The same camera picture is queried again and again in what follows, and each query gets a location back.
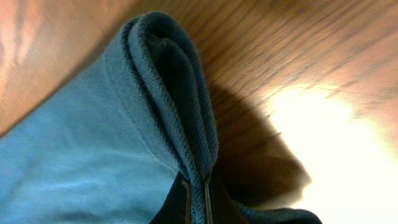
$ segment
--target brown wood surface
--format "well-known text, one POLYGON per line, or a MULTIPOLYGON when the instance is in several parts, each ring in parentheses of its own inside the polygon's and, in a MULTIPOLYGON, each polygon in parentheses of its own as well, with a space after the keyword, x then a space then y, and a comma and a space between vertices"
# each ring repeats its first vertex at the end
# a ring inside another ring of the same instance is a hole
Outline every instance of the brown wood surface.
POLYGON ((197 45, 235 199, 398 222, 397 1, 1 1, 0 133, 150 10, 197 45))

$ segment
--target wood grain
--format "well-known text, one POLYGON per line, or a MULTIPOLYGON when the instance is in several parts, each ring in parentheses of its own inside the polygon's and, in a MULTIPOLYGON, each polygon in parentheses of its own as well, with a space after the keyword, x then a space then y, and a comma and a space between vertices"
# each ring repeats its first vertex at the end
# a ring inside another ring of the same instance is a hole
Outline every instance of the wood grain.
POLYGON ((398 222, 393 0, 2 1, 0 133, 152 10, 197 46, 218 123, 216 169, 235 199, 306 208, 324 223, 398 222))

